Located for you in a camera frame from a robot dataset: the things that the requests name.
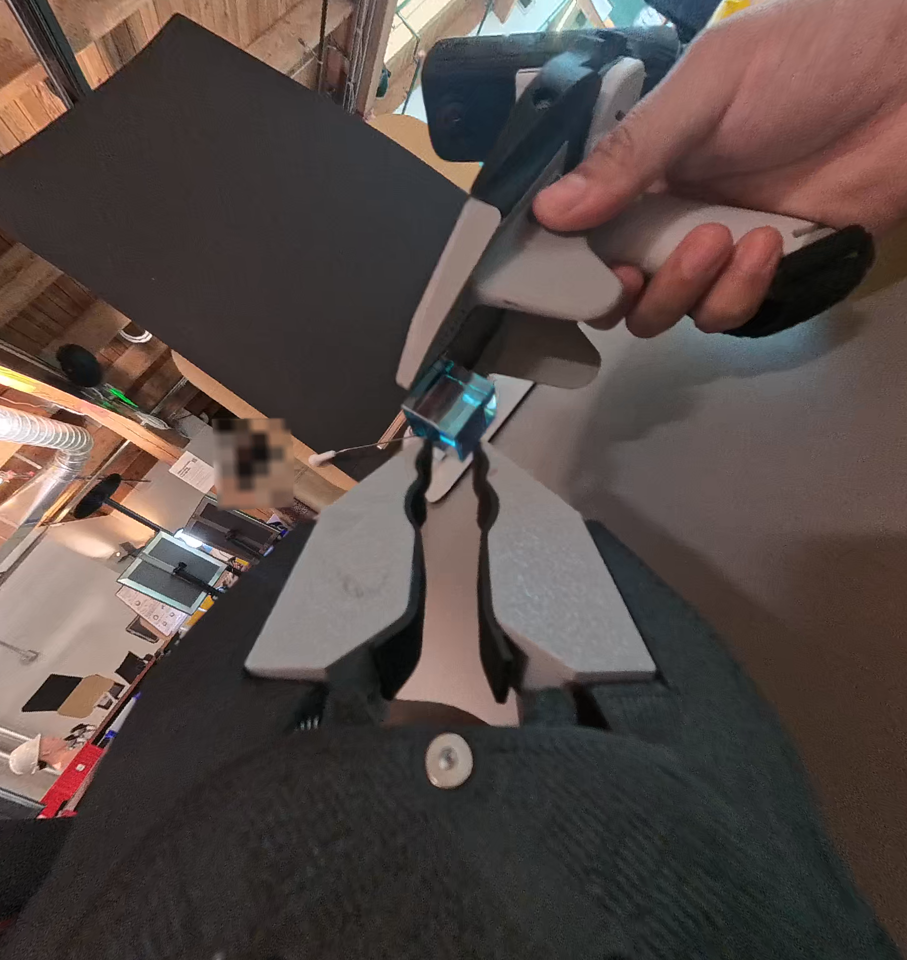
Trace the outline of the red crate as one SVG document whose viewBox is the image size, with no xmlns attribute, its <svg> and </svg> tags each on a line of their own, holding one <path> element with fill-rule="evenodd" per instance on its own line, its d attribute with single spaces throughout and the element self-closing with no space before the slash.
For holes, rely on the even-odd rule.
<svg viewBox="0 0 907 960">
<path fill-rule="evenodd" d="M 72 750 L 63 771 L 41 798 L 41 810 L 37 819 L 52 820 L 76 816 L 76 809 L 105 753 L 104 748 L 92 743 Z"/>
</svg>

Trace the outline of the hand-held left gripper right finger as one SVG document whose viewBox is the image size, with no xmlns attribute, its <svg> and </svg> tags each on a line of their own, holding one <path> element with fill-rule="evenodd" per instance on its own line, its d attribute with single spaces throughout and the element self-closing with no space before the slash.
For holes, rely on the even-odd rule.
<svg viewBox="0 0 907 960">
<path fill-rule="evenodd" d="M 479 654 L 495 702 L 653 679 L 654 659 L 585 518 L 488 443 L 471 476 Z"/>
</svg>

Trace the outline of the white paper notice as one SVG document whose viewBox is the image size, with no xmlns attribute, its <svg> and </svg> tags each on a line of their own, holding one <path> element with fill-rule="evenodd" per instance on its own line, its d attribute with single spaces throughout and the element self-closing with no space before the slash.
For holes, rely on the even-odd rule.
<svg viewBox="0 0 907 960">
<path fill-rule="evenodd" d="M 172 463 L 169 467 L 169 473 L 204 495 L 208 494 L 216 485 L 214 466 L 189 450 L 184 450 L 181 456 Z"/>
</svg>

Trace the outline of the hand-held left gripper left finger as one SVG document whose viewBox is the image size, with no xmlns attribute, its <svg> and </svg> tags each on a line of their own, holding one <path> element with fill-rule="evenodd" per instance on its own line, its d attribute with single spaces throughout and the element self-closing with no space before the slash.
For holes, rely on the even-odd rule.
<svg viewBox="0 0 907 960">
<path fill-rule="evenodd" d="M 245 661 L 269 680 L 393 700 L 421 657 L 428 443 L 402 449 L 323 510 Z"/>
</svg>

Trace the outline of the black acoustic board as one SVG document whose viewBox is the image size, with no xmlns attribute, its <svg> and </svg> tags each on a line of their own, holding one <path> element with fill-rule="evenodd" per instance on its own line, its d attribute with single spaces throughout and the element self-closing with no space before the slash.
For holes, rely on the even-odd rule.
<svg viewBox="0 0 907 960">
<path fill-rule="evenodd" d="M 74 675 L 50 674 L 20 711 L 24 714 L 56 713 L 82 680 L 82 677 Z"/>
</svg>

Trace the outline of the person's right hand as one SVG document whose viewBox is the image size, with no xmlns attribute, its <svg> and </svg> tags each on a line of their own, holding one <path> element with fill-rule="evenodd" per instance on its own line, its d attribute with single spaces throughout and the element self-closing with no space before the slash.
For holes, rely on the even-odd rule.
<svg viewBox="0 0 907 960">
<path fill-rule="evenodd" d="M 703 30 L 533 210 L 591 230 L 663 190 L 882 236 L 907 218 L 907 1 L 761 2 Z"/>
</svg>

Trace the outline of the teal transparent cube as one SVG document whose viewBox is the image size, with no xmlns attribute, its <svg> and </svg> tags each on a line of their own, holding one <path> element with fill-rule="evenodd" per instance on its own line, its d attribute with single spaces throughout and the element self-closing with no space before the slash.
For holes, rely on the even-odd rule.
<svg viewBox="0 0 907 960">
<path fill-rule="evenodd" d="M 496 383 L 441 358 L 415 383 L 400 409 L 412 435 L 465 462 L 497 414 Z"/>
</svg>

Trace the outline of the grey display panel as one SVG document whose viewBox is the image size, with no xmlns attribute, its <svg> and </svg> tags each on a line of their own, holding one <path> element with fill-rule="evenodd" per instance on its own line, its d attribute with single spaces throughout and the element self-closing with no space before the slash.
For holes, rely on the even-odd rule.
<svg viewBox="0 0 907 960">
<path fill-rule="evenodd" d="M 206 597 L 224 593 L 219 586 L 227 564 L 160 531 L 135 551 L 117 582 L 186 615 L 200 609 Z"/>
<path fill-rule="evenodd" d="M 281 531 L 242 512 L 223 509 L 205 496 L 183 525 L 183 534 L 211 549 L 247 562 L 268 555 L 281 538 Z"/>
</svg>

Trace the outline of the beige acoustic board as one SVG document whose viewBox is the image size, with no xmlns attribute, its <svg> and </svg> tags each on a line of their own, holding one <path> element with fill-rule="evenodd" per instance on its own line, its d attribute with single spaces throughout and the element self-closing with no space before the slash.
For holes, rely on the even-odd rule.
<svg viewBox="0 0 907 960">
<path fill-rule="evenodd" d="M 56 713 L 60 716 L 75 719 L 85 719 L 95 710 L 99 710 L 99 704 L 104 698 L 107 698 L 107 706 L 116 700 L 116 694 L 112 693 L 114 687 L 119 686 L 124 689 L 122 684 L 115 682 L 114 677 L 108 677 L 101 674 L 91 674 L 81 678 L 76 687 L 65 697 L 63 702 L 56 708 Z"/>
</svg>

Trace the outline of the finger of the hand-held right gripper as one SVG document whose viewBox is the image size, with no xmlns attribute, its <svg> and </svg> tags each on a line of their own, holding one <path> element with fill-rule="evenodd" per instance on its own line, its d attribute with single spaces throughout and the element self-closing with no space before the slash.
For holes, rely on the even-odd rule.
<svg viewBox="0 0 907 960">
<path fill-rule="evenodd" d="M 585 237 L 561 236 L 528 220 L 528 205 L 503 218 L 467 198 L 408 326 L 396 383 L 412 388 L 443 352 L 462 294 L 470 305 L 588 323 L 610 314 L 623 286 Z"/>
<path fill-rule="evenodd" d="M 484 378 L 501 376 L 574 390 L 597 376 L 602 358 L 581 327 L 494 306 L 476 306 L 443 357 Z"/>
</svg>

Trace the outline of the black panel with wooden rim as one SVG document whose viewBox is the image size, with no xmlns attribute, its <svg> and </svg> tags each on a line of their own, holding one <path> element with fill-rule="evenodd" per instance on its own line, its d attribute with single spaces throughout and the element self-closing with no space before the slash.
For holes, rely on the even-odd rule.
<svg viewBox="0 0 907 960">
<path fill-rule="evenodd" d="M 0 229 L 316 452 L 374 445 L 502 223 L 175 15 L 0 159 Z"/>
</svg>

